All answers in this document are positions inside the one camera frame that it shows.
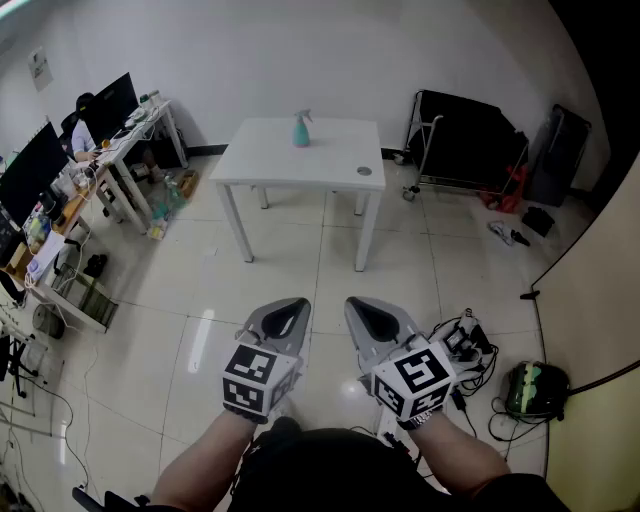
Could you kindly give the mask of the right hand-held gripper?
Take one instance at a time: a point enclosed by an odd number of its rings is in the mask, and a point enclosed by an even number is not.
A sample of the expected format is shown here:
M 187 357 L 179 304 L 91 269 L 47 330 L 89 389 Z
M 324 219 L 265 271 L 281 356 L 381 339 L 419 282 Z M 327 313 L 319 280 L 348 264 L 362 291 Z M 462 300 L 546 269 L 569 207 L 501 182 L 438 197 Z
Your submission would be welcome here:
M 345 301 L 344 314 L 363 386 L 399 423 L 416 421 L 443 405 L 457 375 L 440 344 L 429 342 L 422 333 L 414 335 L 419 327 L 404 309 L 352 296 Z M 383 355 L 380 344 L 388 343 L 405 344 Z

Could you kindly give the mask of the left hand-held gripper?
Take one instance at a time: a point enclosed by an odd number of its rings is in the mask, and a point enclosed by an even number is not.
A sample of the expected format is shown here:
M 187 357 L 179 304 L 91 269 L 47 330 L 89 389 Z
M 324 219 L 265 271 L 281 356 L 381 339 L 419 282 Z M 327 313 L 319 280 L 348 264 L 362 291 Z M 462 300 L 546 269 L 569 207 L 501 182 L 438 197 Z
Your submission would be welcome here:
M 257 308 L 222 372 L 222 404 L 256 424 L 293 389 L 303 365 L 300 356 L 311 314 L 303 297 L 279 299 Z M 264 341 L 257 334 L 279 334 Z

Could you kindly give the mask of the person's right forearm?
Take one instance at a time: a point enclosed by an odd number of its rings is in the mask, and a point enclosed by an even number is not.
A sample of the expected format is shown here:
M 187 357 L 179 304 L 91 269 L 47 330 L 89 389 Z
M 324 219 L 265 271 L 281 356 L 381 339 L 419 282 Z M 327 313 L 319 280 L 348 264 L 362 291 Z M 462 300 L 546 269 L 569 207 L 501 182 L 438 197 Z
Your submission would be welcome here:
M 475 496 L 489 483 L 511 473 L 498 451 L 441 412 L 433 413 L 409 435 L 435 478 L 451 494 Z

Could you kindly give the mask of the person's left forearm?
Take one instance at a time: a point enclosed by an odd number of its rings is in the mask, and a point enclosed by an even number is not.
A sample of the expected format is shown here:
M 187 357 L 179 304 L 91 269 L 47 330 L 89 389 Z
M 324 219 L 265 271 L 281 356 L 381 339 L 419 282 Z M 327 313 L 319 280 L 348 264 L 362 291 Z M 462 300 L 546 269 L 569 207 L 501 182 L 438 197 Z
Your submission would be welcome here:
M 223 411 L 201 437 L 161 473 L 151 494 L 153 507 L 213 512 L 227 494 L 241 457 L 266 417 Z

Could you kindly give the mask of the silver wristwatch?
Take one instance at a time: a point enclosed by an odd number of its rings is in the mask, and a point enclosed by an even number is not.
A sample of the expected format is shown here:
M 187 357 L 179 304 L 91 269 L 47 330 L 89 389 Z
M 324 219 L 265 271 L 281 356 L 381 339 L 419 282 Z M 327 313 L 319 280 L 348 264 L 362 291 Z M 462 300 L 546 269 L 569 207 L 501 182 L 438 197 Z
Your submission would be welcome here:
M 421 428 L 423 425 L 425 425 L 435 414 L 439 414 L 440 410 L 436 409 L 436 410 L 431 410 L 431 411 L 426 411 L 423 413 L 420 413 L 408 420 L 404 420 L 401 421 L 400 419 L 397 419 L 396 422 L 398 424 L 399 427 L 401 427 L 403 430 L 405 431 L 413 431 L 413 430 L 417 430 L 419 428 Z

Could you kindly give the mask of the white rag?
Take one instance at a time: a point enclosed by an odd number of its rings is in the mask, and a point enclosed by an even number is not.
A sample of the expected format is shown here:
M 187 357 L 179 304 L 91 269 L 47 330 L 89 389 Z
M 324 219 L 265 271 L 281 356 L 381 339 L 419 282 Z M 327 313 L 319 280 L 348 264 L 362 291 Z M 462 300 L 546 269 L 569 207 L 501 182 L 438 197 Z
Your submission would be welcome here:
M 487 224 L 487 228 L 508 246 L 514 246 L 515 244 L 525 247 L 531 246 L 530 242 L 520 232 L 512 229 L 503 221 L 491 221 Z

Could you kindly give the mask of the white table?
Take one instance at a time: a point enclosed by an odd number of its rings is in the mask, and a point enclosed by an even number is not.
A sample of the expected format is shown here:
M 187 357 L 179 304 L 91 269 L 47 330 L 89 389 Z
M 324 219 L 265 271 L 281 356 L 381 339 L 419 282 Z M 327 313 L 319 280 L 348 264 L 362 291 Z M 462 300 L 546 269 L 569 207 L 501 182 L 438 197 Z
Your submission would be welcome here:
M 364 271 L 386 189 L 377 124 L 318 118 L 305 148 L 293 145 L 292 133 L 293 121 L 288 118 L 245 119 L 210 175 L 242 259 L 251 263 L 254 255 L 233 196 L 234 186 L 254 187 L 263 209 L 269 207 L 268 188 L 352 191 L 357 194 L 354 214 L 363 218 L 354 267 Z M 359 175 L 361 166 L 369 167 L 372 174 Z

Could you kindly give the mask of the black green helmet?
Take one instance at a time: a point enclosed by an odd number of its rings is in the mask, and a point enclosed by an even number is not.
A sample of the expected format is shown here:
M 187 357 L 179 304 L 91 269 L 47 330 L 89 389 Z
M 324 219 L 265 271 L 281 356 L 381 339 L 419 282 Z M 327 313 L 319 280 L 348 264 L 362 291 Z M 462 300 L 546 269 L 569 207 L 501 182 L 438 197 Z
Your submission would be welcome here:
M 568 375 L 560 368 L 527 361 L 515 366 L 507 377 L 505 411 L 521 420 L 564 419 L 570 391 Z

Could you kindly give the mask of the red plastic bag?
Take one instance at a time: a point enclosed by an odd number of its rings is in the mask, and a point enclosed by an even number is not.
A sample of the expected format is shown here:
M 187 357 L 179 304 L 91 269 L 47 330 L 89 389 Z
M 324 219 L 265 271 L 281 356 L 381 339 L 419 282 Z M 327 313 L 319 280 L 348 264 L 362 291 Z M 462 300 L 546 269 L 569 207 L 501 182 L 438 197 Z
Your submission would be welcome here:
M 517 168 L 509 166 L 507 174 L 506 184 L 497 193 L 490 193 L 486 190 L 479 193 L 481 201 L 489 210 L 511 214 L 515 212 L 522 199 L 528 174 L 528 165 L 523 164 Z

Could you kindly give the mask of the black cloth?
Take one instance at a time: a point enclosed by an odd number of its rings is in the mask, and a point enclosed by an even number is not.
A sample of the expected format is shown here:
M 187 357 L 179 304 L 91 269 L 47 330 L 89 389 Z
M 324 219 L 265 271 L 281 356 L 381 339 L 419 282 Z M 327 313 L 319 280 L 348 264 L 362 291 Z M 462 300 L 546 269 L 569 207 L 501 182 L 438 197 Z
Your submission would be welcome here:
M 522 223 L 541 237 L 546 237 L 555 224 L 555 220 L 543 209 L 529 206 L 522 216 Z

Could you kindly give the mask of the white office desk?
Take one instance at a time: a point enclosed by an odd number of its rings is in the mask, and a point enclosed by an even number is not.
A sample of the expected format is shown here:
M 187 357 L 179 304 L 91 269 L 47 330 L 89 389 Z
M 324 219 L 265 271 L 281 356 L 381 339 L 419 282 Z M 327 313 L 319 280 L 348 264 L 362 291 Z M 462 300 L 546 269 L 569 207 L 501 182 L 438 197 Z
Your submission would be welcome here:
M 166 100 L 155 106 L 147 117 L 137 123 L 128 134 L 121 139 L 111 139 L 110 145 L 101 152 L 97 159 L 99 169 L 105 169 L 103 178 L 108 187 L 121 203 L 131 223 L 142 235 L 146 235 L 150 227 L 152 210 L 125 165 L 124 158 L 133 146 L 143 139 L 143 135 L 161 121 L 167 129 L 181 167 L 188 168 L 187 155 L 181 143 L 171 105 L 172 102 Z

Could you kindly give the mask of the wooden office desk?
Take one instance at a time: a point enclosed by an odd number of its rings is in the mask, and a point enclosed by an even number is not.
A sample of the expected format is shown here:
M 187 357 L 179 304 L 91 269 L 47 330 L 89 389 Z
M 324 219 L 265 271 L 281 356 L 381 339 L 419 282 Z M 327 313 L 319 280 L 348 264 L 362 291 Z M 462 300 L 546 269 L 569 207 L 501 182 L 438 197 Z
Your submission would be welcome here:
M 51 283 L 47 281 L 48 275 L 53 275 L 55 272 L 55 258 L 62 250 L 62 247 L 55 246 L 55 254 L 52 256 L 52 259 L 47 262 L 47 265 L 42 265 L 42 273 L 40 274 L 40 278 L 36 280 L 31 276 L 28 270 L 28 266 L 34 260 L 34 256 L 31 253 L 28 253 L 27 255 L 24 254 L 24 251 L 29 249 L 29 246 L 25 244 L 22 244 L 14 251 L 15 256 L 20 256 L 19 261 L 16 264 L 9 264 L 6 267 L 0 267 L 0 271 L 7 274 L 20 285 L 23 285 L 41 304 L 45 306 L 54 306 L 64 324 L 66 324 L 66 318 L 63 312 L 66 311 L 69 315 L 72 315 L 79 321 L 83 322 L 94 331 L 98 333 L 105 333 L 108 329 L 108 325 L 100 323 L 94 317 L 90 316 L 74 303 L 70 302 L 67 298 L 72 284 L 78 278 L 81 278 L 84 281 L 86 286 L 86 296 L 90 295 L 90 291 L 94 286 L 94 282 L 80 271 L 80 267 L 83 263 L 83 247 L 89 241 L 93 227 L 93 221 L 91 224 L 87 224 L 81 217 L 81 213 L 84 207 L 90 204 L 91 198 L 98 191 L 98 177 L 94 177 L 93 180 L 93 185 L 84 189 L 79 188 L 76 196 L 65 204 L 62 212 L 62 215 L 64 216 L 64 223 L 54 226 L 48 236 L 48 239 L 50 239 L 53 236 L 53 233 L 56 233 L 55 238 L 63 238 L 67 244 L 73 245 L 75 240 L 67 239 L 66 235 L 71 233 L 74 225 L 80 225 L 86 232 L 84 241 L 79 245 L 77 265 L 72 271 L 64 273 L 63 268 L 60 268 L 60 279 L 54 279 Z

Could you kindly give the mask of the black monitor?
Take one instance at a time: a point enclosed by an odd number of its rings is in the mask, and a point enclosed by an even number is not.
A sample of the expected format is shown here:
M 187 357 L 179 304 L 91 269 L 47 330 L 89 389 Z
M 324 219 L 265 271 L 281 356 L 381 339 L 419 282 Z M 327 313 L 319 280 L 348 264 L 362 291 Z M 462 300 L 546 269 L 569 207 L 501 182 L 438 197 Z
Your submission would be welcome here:
M 46 123 L 0 177 L 0 205 L 16 225 L 24 224 L 68 163 L 54 127 Z
M 125 129 L 125 122 L 139 106 L 129 73 L 106 86 L 82 110 L 83 120 L 96 146 Z

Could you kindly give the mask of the black office chair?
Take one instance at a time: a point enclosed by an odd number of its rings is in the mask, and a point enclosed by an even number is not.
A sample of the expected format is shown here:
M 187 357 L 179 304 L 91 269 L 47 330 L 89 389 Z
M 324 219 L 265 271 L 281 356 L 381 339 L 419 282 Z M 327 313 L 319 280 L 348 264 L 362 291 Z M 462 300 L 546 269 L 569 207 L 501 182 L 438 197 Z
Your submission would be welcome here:
M 75 159 L 73 147 L 72 147 L 72 134 L 73 130 L 78 122 L 78 116 L 75 111 L 66 116 L 61 122 L 62 134 L 59 136 L 60 144 L 66 154 L 72 159 Z

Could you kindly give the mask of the paper wall notice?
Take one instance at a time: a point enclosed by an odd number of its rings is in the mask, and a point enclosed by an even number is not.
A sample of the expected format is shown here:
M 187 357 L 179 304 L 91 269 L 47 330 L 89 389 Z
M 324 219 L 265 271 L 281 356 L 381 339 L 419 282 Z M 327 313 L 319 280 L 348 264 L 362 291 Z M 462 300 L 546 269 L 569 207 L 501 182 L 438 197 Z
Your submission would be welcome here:
M 40 93 L 53 81 L 45 49 L 39 46 L 33 50 L 27 58 L 27 63 L 35 89 Z

